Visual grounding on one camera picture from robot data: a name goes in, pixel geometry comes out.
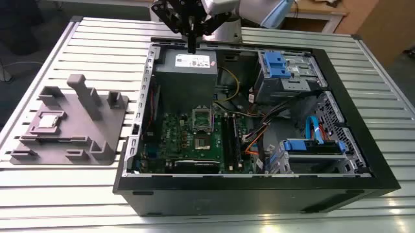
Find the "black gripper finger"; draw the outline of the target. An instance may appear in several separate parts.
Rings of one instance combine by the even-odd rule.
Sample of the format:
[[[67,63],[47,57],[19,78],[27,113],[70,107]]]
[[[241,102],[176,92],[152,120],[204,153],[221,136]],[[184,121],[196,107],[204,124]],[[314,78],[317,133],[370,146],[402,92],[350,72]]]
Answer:
[[[206,14],[190,16],[190,53],[196,52],[198,38],[204,35],[210,35],[229,17],[230,13],[213,15],[209,19],[206,19]]]
[[[181,34],[188,53],[192,53],[190,6],[190,0],[154,0],[150,5],[152,12],[170,31]]]

